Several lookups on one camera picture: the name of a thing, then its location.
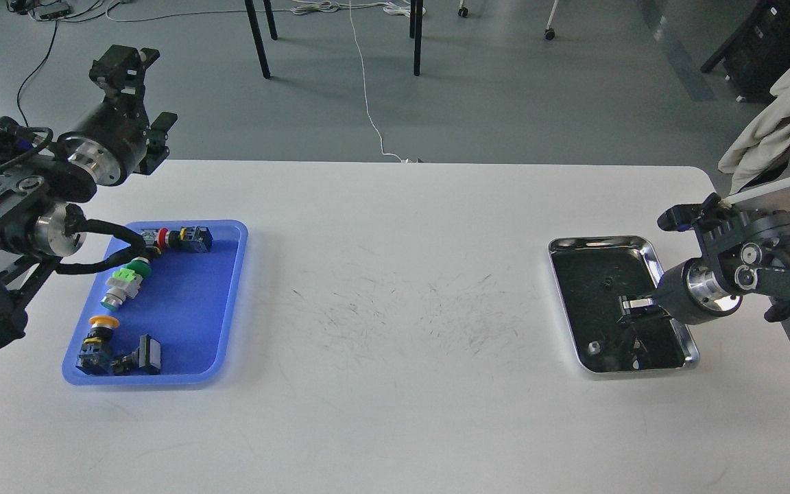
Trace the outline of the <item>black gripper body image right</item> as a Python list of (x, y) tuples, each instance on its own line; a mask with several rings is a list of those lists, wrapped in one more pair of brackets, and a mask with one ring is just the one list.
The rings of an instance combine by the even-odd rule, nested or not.
[(743, 302), (740, 295), (724, 290), (714, 271), (701, 259), (689, 259), (668, 269), (652, 292), (652, 300), (685, 325), (700, 325), (732, 315)]

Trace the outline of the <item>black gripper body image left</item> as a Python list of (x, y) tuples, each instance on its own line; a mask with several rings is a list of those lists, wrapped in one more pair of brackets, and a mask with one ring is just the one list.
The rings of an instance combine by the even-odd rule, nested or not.
[(147, 150), (149, 126), (143, 106), (104, 100), (58, 138), (68, 163), (88, 173), (96, 185), (115, 187), (135, 169)]

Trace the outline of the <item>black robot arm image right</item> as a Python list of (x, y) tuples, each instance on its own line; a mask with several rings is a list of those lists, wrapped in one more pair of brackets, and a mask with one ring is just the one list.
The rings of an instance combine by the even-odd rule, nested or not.
[(771, 299), (765, 320), (790, 317), (790, 211), (746, 210), (712, 193), (658, 217), (662, 231), (692, 231), (700, 256), (665, 272), (656, 287), (619, 299), (618, 324), (671, 319), (700, 325), (729, 316), (747, 294)]

